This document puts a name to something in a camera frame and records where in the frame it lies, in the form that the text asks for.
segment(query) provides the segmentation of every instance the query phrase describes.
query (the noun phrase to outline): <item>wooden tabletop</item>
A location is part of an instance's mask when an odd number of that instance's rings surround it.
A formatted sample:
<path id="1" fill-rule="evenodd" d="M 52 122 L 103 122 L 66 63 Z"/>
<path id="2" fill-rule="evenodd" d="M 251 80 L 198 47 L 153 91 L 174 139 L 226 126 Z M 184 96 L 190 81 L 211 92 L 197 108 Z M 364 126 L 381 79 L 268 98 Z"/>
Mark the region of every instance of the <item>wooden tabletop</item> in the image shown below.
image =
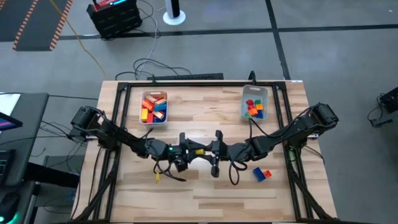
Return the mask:
<path id="1" fill-rule="evenodd" d="M 98 108 L 104 110 L 108 118 L 113 112 L 118 82 L 103 83 Z M 286 81 L 293 117 L 308 107 L 307 96 L 302 82 Z M 149 137 L 169 144 L 178 143 L 178 135 L 185 132 L 186 138 L 209 144 L 215 140 L 215 131 L 221 130 L 226 144 L 243 142 L 249 137 L 249 126 L 239 120 L 242 87 L 134 87 L 132 88 L 126 127 L 135 136 L 142 136 L 147 129 L 139 123 L 141 95 L 145 90 L 165 90 L 168 93 L 168 124 L 165 129 L 155 129 Z M 272 133 L 279 129 L 275 102 L 269 88 L 268 118 L 261 124 L 262 129 Z M 282 94 L 279 94 L 284 114 Z M 118 124 L 123 107 L 121 102 Z M 253 136 L 261 135 L 253 129 Z M 308 145 L 318 152 L 318 141 L 308 140 Z M 76 215 L 88 205 L 93 169 L 99 147 L 90 142 L 87 147 L 81 172 L 81 195 Z M 100 179 L 104 152 L 96 166 L 94 192 Z M 325 209 L 335 217 L 335 206 L 322 160 L 303 149 L 302 161 L 308 189 Z M 195 159 L 188 170 L 172 173 L 187 179 L 178 182 L 162 175 L 155 183 L 152 159 L 138 158 L 130 148 L 123 145 L 118 181 L 112 209 L 112 222 L 274 222 L 294 221 L 292 198 L 287 180 L 287 171 L 282 146 L 279 144 L 265 158 L 248 162 L 248 169 L 240 172 L 240 183 L 233 186 L 229 182 L 229 162 L 220 162 L 220 177 L 213 178 L 207 161 Z M 252 170 L 260 167 L 270 170 L 272 177 L 258 182 Z M 298 191 L 302 216 L 305 217 L 302 194 Z M 102 199 L 101 215 L 104 217 L 108 191 Z"/>

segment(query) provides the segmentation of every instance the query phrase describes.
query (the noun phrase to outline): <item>orange striped tape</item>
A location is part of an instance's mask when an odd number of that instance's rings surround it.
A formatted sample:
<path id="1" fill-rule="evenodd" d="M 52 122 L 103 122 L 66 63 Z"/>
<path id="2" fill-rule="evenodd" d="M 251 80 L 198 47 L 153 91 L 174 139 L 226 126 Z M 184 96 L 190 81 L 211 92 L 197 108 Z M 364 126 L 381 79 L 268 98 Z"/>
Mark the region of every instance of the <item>orange striped tape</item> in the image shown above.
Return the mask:
<path id="1" fill-rule="evenodd" d="M 61 32 L 62 32 L 62 28 L 63 25 L 65 24 L 65 22 L 67 21 L 67 17 L 68 17 L 68 13 L 70 11 L 70 8 L 72 7 L 72 3 L 73 0 L 68 0 L 67 1 L 67 5 L 65 6 L 65 9 L 62 12 L 62 16 L 60 19 L 60 22 L 57 25 L 57 28 L 55 29 L 55 34 L 51 40 L 51 44 L 50 44 L 50 50 L 54 50 L 55 46 L 57 45 L 58 39 L 60 38 Z"/>
<path id="2" fill-rule="evenodd" d="M 34 0 L 34 1 L 33 1 L 32 5 L 30 6 L 29 11 L 27 12 L 27 14 L 26 14 L 26 16 L 25 16 L 24 21 L 22 22 L 22 24 L 21 24 L 21 26 L 20 26 L 20 28 L 19 28 L 19 31 L 18 31 L 18 33 L 17 33 L 17 36 L 15 37 L 15 40 L 14 40 L 14 45 L 12 46 L 12 49 L 14 49 L 14 50 L 17 50 L 18 41 L 19 41 L 19 39 L 20 39 L 20 37 L 21 37 L 21 35 L 22 35 L 24 29 L 25 29 L 25 26 L 26 26 L 27 22 L 29 21 L 30 15 L 32 14 L 33 10 L 34 10 L 35 7 L 36 7 L 37 1 L 38 1 L 38 0 Z"/>

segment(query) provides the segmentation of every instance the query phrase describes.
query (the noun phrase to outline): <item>plastic bin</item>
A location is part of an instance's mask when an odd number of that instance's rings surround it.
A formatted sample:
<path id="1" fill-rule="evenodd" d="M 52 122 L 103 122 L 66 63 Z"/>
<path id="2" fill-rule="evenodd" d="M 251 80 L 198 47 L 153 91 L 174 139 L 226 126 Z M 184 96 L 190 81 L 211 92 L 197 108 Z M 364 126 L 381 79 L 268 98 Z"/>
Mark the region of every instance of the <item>plastic bin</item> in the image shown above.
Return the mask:
<path id="1" fill-rule="evenodd" d="M 268 118 L 268 90 L 263 86 L 245 85 L 242 90 L 241 102 L 241 120 L 247 121 L 249 118 L 245 117 L 248 112 L 247 100 L 261 100 L 263 109 L 262 119 L 251 117 L 255 121 L 264 121 Z"/>
<path id="2" fill-rule="evenodd" d="M 145 100 L 145 96 L 146 95 L 151 95 L 153 97 L 163 97 L 163 98 L 165 98 L 167 100 L 167 102 L 166 102 L 167 106 L 166 106 L 166 113 L 165 113 L 164 122 L 162 122 L 162 123 L 145 123 L 145 122 L 141 121 L 142 102 Z M 163 91 L 163 90 L 160 90 L 160 91 L 159 90 L 157 90 L 157 91 L 144 91 L 142 93 L 141 104 L 140 104 L 139 108 L 140 108 L 140 112 L 139 112 L 139 118 L 138 119 L 139 119 L 139 122 L 141 124 L 143 124 L 145 127 L 147 127 L 147 128 L 162 128 L 162 127 L 165 127 L 167 125 L 167 117 L 168 117 L 168 114 L 169 114 L 169 101 L 168 101 L 168 98 L 167 98 L 167 92 L 166 91 Z"/>

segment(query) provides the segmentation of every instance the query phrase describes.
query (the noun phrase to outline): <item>yellow cable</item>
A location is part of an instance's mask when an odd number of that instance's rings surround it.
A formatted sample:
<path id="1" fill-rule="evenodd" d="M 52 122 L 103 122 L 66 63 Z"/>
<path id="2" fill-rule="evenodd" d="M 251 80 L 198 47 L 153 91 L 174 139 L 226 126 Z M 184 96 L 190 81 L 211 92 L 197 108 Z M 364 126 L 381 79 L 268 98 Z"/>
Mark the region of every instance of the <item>yellow cable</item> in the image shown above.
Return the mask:
<path id="1" fill-rule="evenodd" d="M 62 12 L 61 10 L 58 8 L 58 6 L 55 4 L 55 2 L 53 0 L 50 0 L 52 6 L 54 6 L 54 8 L 57 10 L 57 12 L 62 16 Z M 108 79 L 108 76 L 106 75 L 106 72 L 104 71 L 104 69 L 102 68 L 102 66 L 100 65 L 100 63 L 98 63 L 97 59 L 94 58 L 94 56 L 92 54 L 89 53 L 88 50 L 85 49 L 85 46 L 83 45 L 83 43 L 81 42 L 79 35 L 77 35 L 76 31 L 74 30 L 74 28 L 72 27 L 72 25 L 70 25 L 68 19 L 66 17 L 63 17 L 66 22 L 68 23 L 68 26 L 71 28 L 71 30 L 73 31 L 73 33 L 75 34 L 77 40 L 79 41 L 81 47 L 83 48 L 83 50 L 95 61 L 95 63 L 97 63 L 97 65 L 99 66 L 99 68 L 101 69 L 102 73 L 104 74 L 105 80 Z"/>

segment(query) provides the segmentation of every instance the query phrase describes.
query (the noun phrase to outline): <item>concrete floor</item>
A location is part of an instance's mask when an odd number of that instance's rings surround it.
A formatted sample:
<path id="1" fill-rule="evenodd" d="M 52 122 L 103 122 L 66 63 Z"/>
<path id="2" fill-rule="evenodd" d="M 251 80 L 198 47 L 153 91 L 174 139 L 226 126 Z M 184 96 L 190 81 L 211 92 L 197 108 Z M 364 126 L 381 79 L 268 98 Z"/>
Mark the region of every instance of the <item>concrete floor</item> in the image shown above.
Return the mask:
<path id="1" fill-rule="evenodd" d="M 86 6 L 75 1 L 68 18 L 79 34 L 95 34 Z M 156 9 L 162 0 L 149 1 Z M 147 5 L 139 7 L 149 11 Z M 394 24 L 398 2 L 366 0 L 273 0 L 278 27 L 361 26 Z M 181 0 L 188 17 L 181 26 L 170 27 L 156 19 L 160 31 L 271 28 L 264 0 Z M 150 19 L 141 27 L 154 31 Z M 65 26 L 62 35 L 72 35 Z M 331 192 L 338 217 L 368 223 L 398 220 L 397 125 L 375 129 L 366 120 L 376 97 L 398 84 L 398 29 L 284 32 L 280 34 L 291 79 L 303 80 L 311 104 L 329 103 L 340 118 L 337 128 L 320 138 Z M 132 70 L 132 63 L 147 57 L 153 38 L 84 40 L 113 79 Z M 173 50 L 177 54 L 170 56 Z M 12 42 L 0 43 L 0 91 L 48 92 L 53 95 L 96 98 L 104 77 L 75 40 L 61 40 L 53 52 L 15 52 Z M 225 79 L 246 79 L 255 70 L 258 79 L 283 79 L 272 33 L 188 35 L 161 37 L 152 56 L 170 66 L 193 73 L 223 72 Z M 156 75 L 166 70 L 146 66 Z M 134 79 L 126 75 L 126 80 Z M 96 101 L 50 98 L 44 120 L 68 125 L 80 106 Z M 73 145 L 67 140 L 40 139 L 33 154 L 64 156 Z M 66 220 L 68 215 L 39 211 L 36 223 Z"/>

